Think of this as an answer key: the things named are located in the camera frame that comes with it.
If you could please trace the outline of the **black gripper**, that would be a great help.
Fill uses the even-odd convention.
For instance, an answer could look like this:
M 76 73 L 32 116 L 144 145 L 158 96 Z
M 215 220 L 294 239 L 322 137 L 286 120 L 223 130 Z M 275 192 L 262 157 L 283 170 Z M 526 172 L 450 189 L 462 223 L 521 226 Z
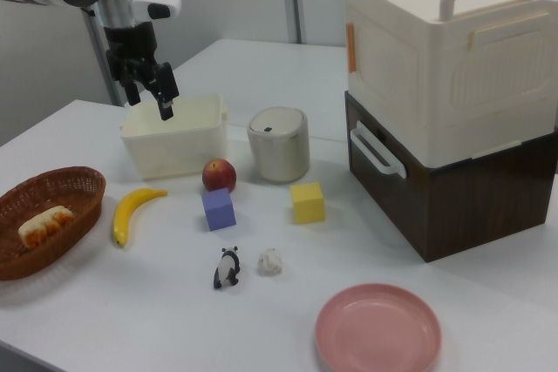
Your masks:
M 157 101 L 160 119 L 172 118 L 173 102 L 179 96 L 179 90 L 171 65 L 167 62 L 158 64 L 154 58 L 157 42 L 153 24 L 104 28 L 104 32 L 110 73 L 112 79 L 124 88 L 128 104 L 140 102 L 136 85 L 136 80 L 140 80 Z

